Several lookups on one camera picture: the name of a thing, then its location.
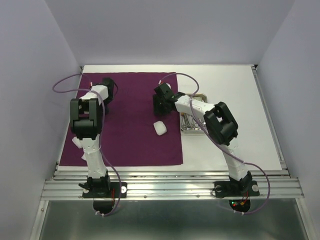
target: stainless steel tray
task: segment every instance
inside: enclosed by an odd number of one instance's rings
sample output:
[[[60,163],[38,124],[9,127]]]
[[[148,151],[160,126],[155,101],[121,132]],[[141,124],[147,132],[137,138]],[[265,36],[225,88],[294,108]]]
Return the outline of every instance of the stainless steel tray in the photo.
[[[193,99],[203,101],[205,103],[208,102],[208,98],[203,93],[197,93]],[[202,125],[204,128],[206,128],[206,123],[202,122]],[[194,118],[186,113],[181,112],[180,113],[180,130],[183,134],[204,134],[204,132],[201,130],[201,128],[198,126]]]

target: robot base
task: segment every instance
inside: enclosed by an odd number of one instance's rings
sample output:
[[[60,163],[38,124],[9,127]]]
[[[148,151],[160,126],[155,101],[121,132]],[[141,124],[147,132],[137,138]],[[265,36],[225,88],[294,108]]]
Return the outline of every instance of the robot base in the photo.
[[[100,214],[108,214],[114,208],[113,201],[93,201],[93,209]]]
[[[257,181],[251,180],[248,183],[247,191],[249,197],[260,196]],[[246,192],[240,191],[238,185],[232,181],[215,181],[212,195],[216,198],[223,199],[225,197],[243,197]]]
[[[126,182],[121,182],[121,189],[119,188],[119,182],[111,182],[110,190],[107,188],[94,188],[93,190],[83,190],[82,197],[84,199],[98,199],[98,198],[112,198],[112,191],[114,189],[114,197],[117,198],[121,191],[121,198],[127,197],[127,186]]]

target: white table surface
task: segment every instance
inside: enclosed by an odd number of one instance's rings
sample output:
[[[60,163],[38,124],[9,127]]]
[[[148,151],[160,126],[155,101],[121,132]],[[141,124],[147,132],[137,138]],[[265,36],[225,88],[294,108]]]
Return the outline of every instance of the white table surface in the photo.
[[[277,149],[250,65],[86,65],[83,73],[179,72],[191,75],[208,102],[225,102],[238,128],[240,158],[264,170],[281,170]],[[196,84],[178,75],[178,90],[193,93]],[[117,167],[120,171],[226,171],[222,152],[203,135],[181,135],[183,164],[174,166]],[[86,167],[59,166],[58,170]]]

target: gray wall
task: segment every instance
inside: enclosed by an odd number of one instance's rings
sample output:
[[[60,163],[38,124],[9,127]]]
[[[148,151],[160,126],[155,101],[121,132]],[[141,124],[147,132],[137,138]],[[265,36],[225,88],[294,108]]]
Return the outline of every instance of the gray wall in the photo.
[[[0,238],[24,240],[68,118],[51,87],[79,67],[43,0],[2,1],[0,33]]]
[[[320,1],[296,0],[258,75],[289,171],[320,231]]]
[[[294,0],[46,0],[79,64],[257,64]]]

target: metal frame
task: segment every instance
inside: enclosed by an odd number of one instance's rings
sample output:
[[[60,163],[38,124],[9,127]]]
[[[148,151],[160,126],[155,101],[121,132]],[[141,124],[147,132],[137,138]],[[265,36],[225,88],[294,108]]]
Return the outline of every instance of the metal frame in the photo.
[[[39,203],[38,211],[35,216],[33,228],[30,235],[30,240],[39,240],[41,235],[41,230],[44,225],[49,201],[41,200]]]
[[[260,82],[259,82],[259,78],[258,78],[256,67],[254,65],[252,65],[251,69],[252,69],[252,73],[253,73],[253,77],[254,77],[254,80],[255,80],[256,87],[258,89],[258,92],[259,92],[259,95],[260,95],[260,98],[261,98],[261,102],[262,102],[262,106],[263,106],[263,109],[264,109],[264,112],[265,112],[266,120],[268,121],[268,124],[269,124],[269,128],[270,128],[270,131],[271,131],[273,142],[274,142],[274,145],[275,145],[276,150],[278,152],[278,156],[279,156],[280,162],[285,161],[284,155],[282,153],[282,150],[281,150],[281,147],[280,147],[280,144],[279,144],[279,141],[278,141],[278,137],[277,137],[277,133],[276,133],[276,130],[275,130],[275,126],[274,126],[274,123],[273,123],[273,121],[271,119],[270,112],[269,112],[269,109],[268,109],[268,106],[267,106],[267,103],[266,103],[266,100],[265,100],[265,96],[264,96],[264,93],[262,91],[262,88],[261,88],[261,85],[260,85]]]
[[[290,177],[284,161],[256,68],[251,66],[251,69],[282,167],[282,170],[266,171],[271,183],[270,198],[296,199],[308,238],[310,240],[317,239],[300,182],[297,178]],[[251,173],[253,179],[258,183],[261,193],[260,196],[252,197],[252,199],[264,199],[268,193],[266,178],[260,171],[254,170]],[[38,240],[41,236],[49,201],[92,201],[92,199],[82,198],[82,188],[78,186],[79,183],[83,183],[87,179],[87,174],[85,169],[56,169],[52,180],[44,183],[31,240]],[[128,183],[127,198],[121,199],[122,201],[218,200],[211,194],[211,190],[214,188],[213,182],[228,180],[228,171],[120,171],[119,174],[121,180]],[[117,180],[117,176],[112,170],[109,171],[109,175],[112,181]],[[103,201],[105,199],[97,198],[95,200]]]
[[[298,210],[301,215],[302,224],[305,228],[307,237],[309,240],[318,240],[320,236],[318,236],[317,231],[315,229],[314,223],[310,216],[309,210],[307,208],[306,199],[305,198],[297,198],[296,204],[298,206]]]

